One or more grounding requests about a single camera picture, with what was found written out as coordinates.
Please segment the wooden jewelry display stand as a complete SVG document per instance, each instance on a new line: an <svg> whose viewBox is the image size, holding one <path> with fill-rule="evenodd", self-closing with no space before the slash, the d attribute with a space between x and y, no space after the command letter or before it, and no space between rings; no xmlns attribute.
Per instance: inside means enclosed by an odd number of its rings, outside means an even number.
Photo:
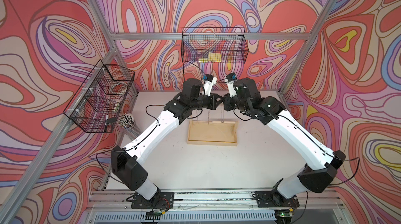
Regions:
<svg viewBox="0 0 401 224"><path fill-rule="evenodd" d="M224 114L221 117L210 117L210 110L207 110L207 118L197 116L189 121L187 143L190 145L208 146L237 146L237 129L239 122L225 120Z"/></svg>

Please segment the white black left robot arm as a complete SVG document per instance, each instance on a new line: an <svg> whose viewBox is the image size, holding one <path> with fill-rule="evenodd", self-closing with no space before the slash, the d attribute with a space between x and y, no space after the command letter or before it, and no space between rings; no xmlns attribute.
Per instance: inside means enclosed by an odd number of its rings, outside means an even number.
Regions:
<svg viewBox="0 0 401 224"><path fill-rule="evenodd" d="M134 141L111 151L111 172L131 191L147 201L158 197L159 188L149 179L142 164L154 148L174 129L192 116L194 110L215 110L222 97L212 93L217 78L207 74L204 80L189 78L180 93L164 105L155 121Z"/></svg>

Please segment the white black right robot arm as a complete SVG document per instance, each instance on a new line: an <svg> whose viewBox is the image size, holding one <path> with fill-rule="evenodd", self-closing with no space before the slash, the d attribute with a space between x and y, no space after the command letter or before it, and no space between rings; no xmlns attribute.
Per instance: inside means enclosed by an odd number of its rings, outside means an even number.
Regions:
<svg viewBox="0 0 401 224"><path fill-rule="evenodd" d="M301 126L275 97L261 97L253 79L237 79L235 73L226 76L228 94L224 96L226 111L239 110L241 114L260 121L277 132L305 160L305 166L296 174L275 185L278 195L289 199L298 193L323 192L335 179L346 159L341 151L333 151L319 142Z"/></svg>

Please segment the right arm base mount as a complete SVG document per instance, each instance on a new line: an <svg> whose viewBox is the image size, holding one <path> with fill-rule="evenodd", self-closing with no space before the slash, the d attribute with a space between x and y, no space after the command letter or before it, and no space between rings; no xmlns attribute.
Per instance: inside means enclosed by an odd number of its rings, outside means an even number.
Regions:
<svg viewBox="0 0 401 224"><path fill-rule="evenodd" d="M280 179L271 190L255 191L252 194L252 197L256 200L259 208L283 207L296 209L300 206L295 195L292 198L287 199L278 192L278 185L282 181L283 179Z"/></svg>

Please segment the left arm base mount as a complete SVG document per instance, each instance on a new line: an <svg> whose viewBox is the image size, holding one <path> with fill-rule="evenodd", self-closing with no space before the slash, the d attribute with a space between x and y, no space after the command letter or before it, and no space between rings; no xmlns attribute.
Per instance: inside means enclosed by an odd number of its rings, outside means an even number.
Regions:
<svg viewBox="0 0 401 224"><path fill-rule="evenodd" d="M150 200L145 199L139 193L134 193L126 198L125 201L131 203L131 209L169 210L173 207L174 192L158 190Z"/></svg>

